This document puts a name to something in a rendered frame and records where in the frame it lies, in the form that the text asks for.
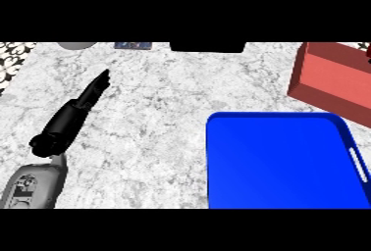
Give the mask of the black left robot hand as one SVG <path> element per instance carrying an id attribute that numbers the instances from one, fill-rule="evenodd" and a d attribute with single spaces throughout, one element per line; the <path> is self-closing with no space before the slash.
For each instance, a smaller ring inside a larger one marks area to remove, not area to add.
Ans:
<path id="1" fill-rule="evenodd" d="M 65 152 L 76 137 L 91 108 L 109 87 L 109 71 L 103 71 L 90 82 L 76 99 L 70 99 L 59 108 L 41 133 L 31 139 L 32 153 L 48 157 Z"/>

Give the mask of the blue plastic tray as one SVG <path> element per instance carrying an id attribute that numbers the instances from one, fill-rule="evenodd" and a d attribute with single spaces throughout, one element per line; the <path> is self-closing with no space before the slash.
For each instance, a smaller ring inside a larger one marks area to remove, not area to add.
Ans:
<path id="1" fill-rule="evenodd" d="M 331 113 L 214 113 L 205 157 L 211 209 L 371 209 L 371 173 Z"/>

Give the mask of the red cardboard box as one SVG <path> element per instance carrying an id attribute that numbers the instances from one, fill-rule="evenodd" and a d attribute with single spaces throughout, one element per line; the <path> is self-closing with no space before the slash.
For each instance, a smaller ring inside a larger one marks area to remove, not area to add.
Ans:
<path id="1" fill-rule="evenodd" d="M 371 127 L 371 63 L 336 42 L 304 42 L 297 50 L 286 95 Z"/>

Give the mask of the grey round object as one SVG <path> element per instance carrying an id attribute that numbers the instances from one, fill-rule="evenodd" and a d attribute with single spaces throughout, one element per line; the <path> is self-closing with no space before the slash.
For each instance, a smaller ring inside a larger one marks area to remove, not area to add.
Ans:
<path id="1" fill-rule="evenodd" d="M 82 50 L 90 48 L 97 42 L 56 42 L 66 50 Z"/>

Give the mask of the blue patterned flat object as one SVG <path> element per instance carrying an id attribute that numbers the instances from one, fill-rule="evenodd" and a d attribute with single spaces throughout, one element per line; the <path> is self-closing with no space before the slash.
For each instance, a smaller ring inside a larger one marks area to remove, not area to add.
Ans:
<path id="1" fill-rule="evenodd" d="M 113 49 L 150 50 L 152 42 L 115 42 Z"/>

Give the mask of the black appliance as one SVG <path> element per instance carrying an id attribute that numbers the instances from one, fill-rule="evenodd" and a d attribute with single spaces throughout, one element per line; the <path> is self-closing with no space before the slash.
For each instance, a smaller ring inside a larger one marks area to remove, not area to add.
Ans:
<path id="1" fill-rule="evenodd" d="M 245 48 L 243 42 L 171 42 L 172 51 L 178 52 L 211 52 L 211 53 L 240 53 Z"/>

